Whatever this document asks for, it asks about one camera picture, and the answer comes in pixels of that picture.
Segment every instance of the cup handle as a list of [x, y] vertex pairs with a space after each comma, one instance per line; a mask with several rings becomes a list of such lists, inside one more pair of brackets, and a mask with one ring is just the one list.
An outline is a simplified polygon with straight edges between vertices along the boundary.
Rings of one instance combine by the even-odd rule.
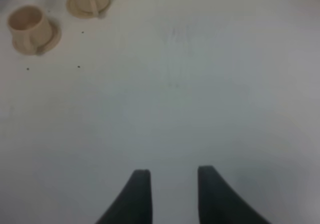
[[91, 9], [92, 9], [93, 15], [95, 17], [97, 17], [99, 15], [99, 11], [98, 11], [96, 0], [89, 0], [89, 1], [90, 1], [90, 5], [91, 5]]
[[26, 49], [27, 52], [36, 52], [36, 47], [32, 44], [29, 33], [26, 33], [23, 37], [23, 47]]

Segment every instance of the cup rim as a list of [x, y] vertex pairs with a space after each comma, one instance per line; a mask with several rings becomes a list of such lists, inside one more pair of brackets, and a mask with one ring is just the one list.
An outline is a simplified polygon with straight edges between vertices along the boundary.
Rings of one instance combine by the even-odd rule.
[[[33, 27], [30, 27], [28, 29], [24, 29], [24, 30], [19, 30], [19, 29], [16, 29], [16, 28], [13, 28], [11, 25], [10, 25], [10, 19], [11, 17], [16, 14], [18, 11], [20, 11], [21, 9], [24, 9], [24, 8], [34, 8], [34, 9], [37, 9], [40, 13], [41, 13], [41, 18], [39, 20], [39, 22], [34, 25]], [[32, 31], [34, 29], [36, 29], [38, 26], [40, 26], [40, 24], [43, 22], [45, 18], [45, 14], [44, 12], [39, 8], [37, 7], [36, 5], [23, 5], [17, 9], [15, 9], [13, 12], [11, 12], [11, 14], [9, 15], [9, 17], [7, 18], [7, 25], [10, 27], [10, 29], [14, 30], [15, 32], [26, 32], [26, 31]]]

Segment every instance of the saucer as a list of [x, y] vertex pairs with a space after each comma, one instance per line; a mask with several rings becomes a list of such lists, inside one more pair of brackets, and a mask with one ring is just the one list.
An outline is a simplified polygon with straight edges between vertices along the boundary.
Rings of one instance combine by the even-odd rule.
[[52, 28], [52, 37], [46, 44], [38, 47], [36, 49], [36, 51], [27, 51], [25, 49], [20, 49], [17, 46], [17, 43], [14, 40], [12, 40], [12, 44], [13, 44], [14, 49], [17, 50], [19, 53], [21, 53], [23, 55], [28, 55], [28, 56], [41, 55], [41, 54], [46, 53], [46, 52], [50, 51], [51, 49], [53, 49], [61, 39], [61, 29], [50, 20], [49, 20], [49, 23]]
[[[110, 0], [108, 5], [106, 5], [106, 7], [104, 9], [102, 9], [101, 11], [99, 11], [99, 14], [104, 12], [106, 9], [108, 9], [108, 7], [110, 6]], [[76, 17], [76, 18], [81, 18], [81, 19], [89, 19], [89, 18], [94, 18], [95, 15], [93, 14], [93, 12], [86, 12], [83, 10], [80, 10], [77, 5], [75, 0], [66, 0], [66, 9], [68, 10], [68, 12]]]

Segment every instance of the white table surface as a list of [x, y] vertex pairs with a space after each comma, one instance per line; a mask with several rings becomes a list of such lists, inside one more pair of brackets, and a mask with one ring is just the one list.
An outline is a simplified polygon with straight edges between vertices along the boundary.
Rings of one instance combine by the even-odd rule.
[[[273, 224], [320, 223], [320, 0], [65, 2], [0, 2], [2, 224], [93, 224], [135, 169], [155, 224], [196, 224], [199, 165]], [[11, 46], [25, 4], [60, 23], [43, 56]]]

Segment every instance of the white surface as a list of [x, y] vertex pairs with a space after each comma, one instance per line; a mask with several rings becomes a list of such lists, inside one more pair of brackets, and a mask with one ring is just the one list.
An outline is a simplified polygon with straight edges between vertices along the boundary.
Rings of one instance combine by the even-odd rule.
[[[134, 169], [155, 224], [199, 223], [199, 165], [273, 224], [320, 223], [320, 0], [65, 1], [0, 3], [1, 223], [93, 224]], [[24, 4], [60, 22], [43, 56], [11, 46]]]

